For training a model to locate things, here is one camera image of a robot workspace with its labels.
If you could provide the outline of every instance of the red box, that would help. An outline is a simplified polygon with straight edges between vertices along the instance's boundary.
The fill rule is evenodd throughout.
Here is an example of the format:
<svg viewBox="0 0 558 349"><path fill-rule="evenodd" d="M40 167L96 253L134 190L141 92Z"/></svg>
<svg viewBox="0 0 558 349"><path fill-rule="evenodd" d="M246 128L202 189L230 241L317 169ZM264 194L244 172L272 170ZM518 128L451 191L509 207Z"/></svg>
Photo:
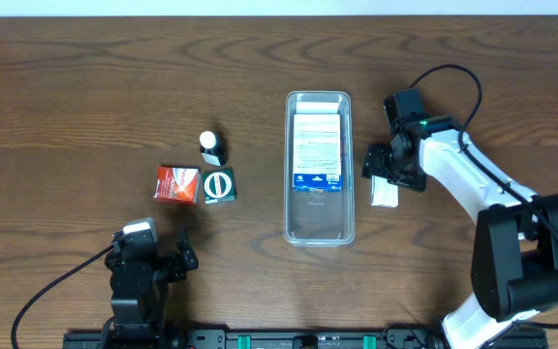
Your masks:
<svg viewBox="0 0 558 349"><path fill-rule="evenodd" d="M200 190L200 170L159 167L154 199L196 204Z"/></svg>

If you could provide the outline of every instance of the clear plastic container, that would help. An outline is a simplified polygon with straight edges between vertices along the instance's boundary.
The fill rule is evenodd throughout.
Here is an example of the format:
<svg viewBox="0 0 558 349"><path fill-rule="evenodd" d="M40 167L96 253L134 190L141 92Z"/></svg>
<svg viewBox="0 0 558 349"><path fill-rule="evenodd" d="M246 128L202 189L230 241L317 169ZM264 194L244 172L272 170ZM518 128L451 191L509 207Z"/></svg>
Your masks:
<svg viewBox="0 0 558 349"><path fill-rule="evenodd" d="M338 191L295 190L295 114L339 114L341 189ZM349 244L355 239L351 123L350 97L344 92L295 91L288 95L284 162L284 237L294 246L336 247Z"/></svg>

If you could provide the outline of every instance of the wood grain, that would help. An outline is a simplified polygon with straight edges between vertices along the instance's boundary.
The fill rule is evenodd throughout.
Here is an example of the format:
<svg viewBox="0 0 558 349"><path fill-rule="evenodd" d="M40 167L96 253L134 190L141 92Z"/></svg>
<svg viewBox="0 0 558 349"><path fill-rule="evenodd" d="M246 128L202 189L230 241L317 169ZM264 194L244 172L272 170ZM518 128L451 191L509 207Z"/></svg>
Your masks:
<svg viewBox="0 0 558 349"><path fill-rule="evenodd" d="M375 328L431 322L470 294L474 227L435 180L369 205L356 180L356 240L300 249L282 236L286 95L353 98L356 173L388 141L382 100L442 63L470 67L484 100L470 134L509 175L558 193L558 17L0 18L0 348L31 296L152 216L169 246L189 227L201 268L174 285L173 319L231 328ZM463 119L472 83L422 82L428 107ZM238 199L152 202L155 168L200 166L222 131ZM28 312L19 340L56 348L110 316L96 263ZM558 308L541 316L557 321ZM549 334L558 348L558 332Z"/></svg>

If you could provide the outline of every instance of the black cable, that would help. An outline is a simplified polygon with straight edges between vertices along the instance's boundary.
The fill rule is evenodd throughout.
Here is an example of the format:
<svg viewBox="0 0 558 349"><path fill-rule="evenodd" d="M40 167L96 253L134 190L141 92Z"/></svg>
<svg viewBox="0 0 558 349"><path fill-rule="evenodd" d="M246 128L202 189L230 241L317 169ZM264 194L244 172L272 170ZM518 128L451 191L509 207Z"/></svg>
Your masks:
<svg viewBox="0 0 558 349"><path fill-rule="evenodd" d="M478 79L478 77L473 72L471 72L469 69L467 69L465 67L462 67L460 65L457 65L457 64L443 64L443 65L440 65L438 67L434 67L434 68L428 70L427 72L421 74L411 84L410 87L411 88L415 87L419 83L419 81L421 81L423 78L427 77L429 74L434 73L436 71L439 71L441 69L446 69L446 68L459 70L459 71L462 71L462 72L468 74L473 79L473 81L475 82L475 85L477 86L477 90L478 90L478 99L477 99L477 102L475 103L475 107L473 108L473 111L471 111L471 114L469 115L469 117L466 119L466 121L464 122L464 124L460 128L460 131L458 132L458 135L457 135L457 142L460 145L461 151L463 151L464 154L466 154L466 157L469 158L469 160L471 160L471 162L473 162L473 164L475 164L475 166L477 166L478 169L480 169L488 177L490 177L490 179L492 179L492 181L494 181L497 185L499 185L503 190L510 193L510 195L512 195L516 200L518 200L523 205L528 207L531 210L531 212L538 218L540 223L542 223L542 225L544 225L546 227L546 229L554 236L554 238L557 240L557 243L558 243L558 231L552 224L550 224L548 219L546 217L544 217L543 214L537 208L535 208L535 206L532 203L528 202L525 198L523 198L521 195L519 195L517 192L515 192L512 189L512 187L510 186L509 183L505 183L503 180L501 180L499 177L497 177L495 174L493 174L486 166L484 166L477 158L475 158L475 156L473 156L473 154L471 154L471 152L469 151L468 145L464 143L464 140L463 140L464 132L466 131L466 128L469 126L469 123L471 122L471 120L473 120L473 117L477 113L477 110L480 108L480 104L481 104L481 96L482 96L481 83L480 83L480 80ZM540 328L540 329L558 330L558 324L546 324L546 323L539 323L539 322L525 321L525 320L519 320L519 321L516 321L515 323L520 324L520 325Z"/></svg>
<svg viewBox="0 0 558 349"><path fill-rule="evenodd" d="M421 341L421 339L419 339L419 336L415 333L415 330L411 329L411 333L413 333L413 335L415 336L415 340L418 342L418 345L422 346L423 348L426 347L425 344L423 344L423 342Z"/></svg>
<svg viewBox="0 0 558 349"><path fill-rule="evenodd" d="M16 340L16 331L18 330L18 324L20 324L20 320L23 318L23 315L25 315L27 310L29 310L29 307L32 306L34 304L34 302L36 302L40 297L43 296L43 294L45 294L48 290L53 288L55 285L64 281L65 279L67 279L70 275L74 274L75 272L77 272L79 270L82 270L83 268L87 267L92 262L96 261L97 259L101 258L104 254L111 251L112 248L113 248L113 246L109 246L109 247L105 248L104 250L100 251L96 256L94 256L94 257L88 259L87 261L83 262L78 267L75 267L73 270L70 270L70 271L66 272L65 274L59 276L53 282L49 283L44 289L40 290L40 292L37 293L36 296L32 297L32 299L27 302L27 304L19 311L18 315L15 318L15 321L12 324L12 332L10 333L10 339L12 340L13 349L19 349L18 348L18 341Z"/></svg>

